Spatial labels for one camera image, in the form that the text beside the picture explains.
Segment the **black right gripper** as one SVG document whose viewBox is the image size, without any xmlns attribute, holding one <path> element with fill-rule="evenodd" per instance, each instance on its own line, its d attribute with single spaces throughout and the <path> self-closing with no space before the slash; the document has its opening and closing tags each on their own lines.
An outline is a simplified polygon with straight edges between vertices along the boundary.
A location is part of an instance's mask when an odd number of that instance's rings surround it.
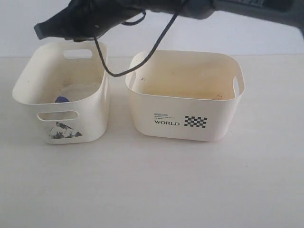
<svg viewBox="0 0 304 228">
<path fill-rule="evenodd" d="M 68 6 L 34 26 L 38 39 L 63 38 L 75 42 L 92 40 L 145 10 L 122 0 L 72 0 Z"/>
</svg>

